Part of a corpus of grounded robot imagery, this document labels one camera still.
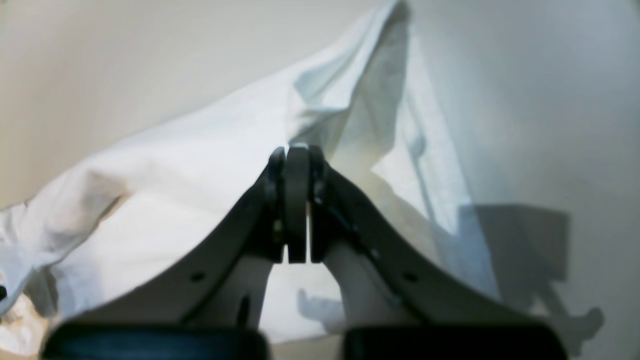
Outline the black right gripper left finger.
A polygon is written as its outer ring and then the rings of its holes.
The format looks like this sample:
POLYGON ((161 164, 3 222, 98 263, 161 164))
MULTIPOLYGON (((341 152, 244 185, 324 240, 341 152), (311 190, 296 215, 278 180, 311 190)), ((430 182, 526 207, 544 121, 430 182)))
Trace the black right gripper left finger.
POLYGON ((258 332, 275 264, 307 258, 308 148, 277 148, 205 239, 152 280, 60 326, 45 360, 267 360, 258 332))

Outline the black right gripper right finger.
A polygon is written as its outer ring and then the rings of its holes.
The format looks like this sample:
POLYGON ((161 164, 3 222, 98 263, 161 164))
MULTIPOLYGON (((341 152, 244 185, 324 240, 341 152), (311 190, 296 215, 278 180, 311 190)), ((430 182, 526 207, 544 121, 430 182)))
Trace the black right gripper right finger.
POLYGON ((342 294, 341 360, 566 360, 547 325, 423 258, 322 150, 310 151, 310 258, 342 294))

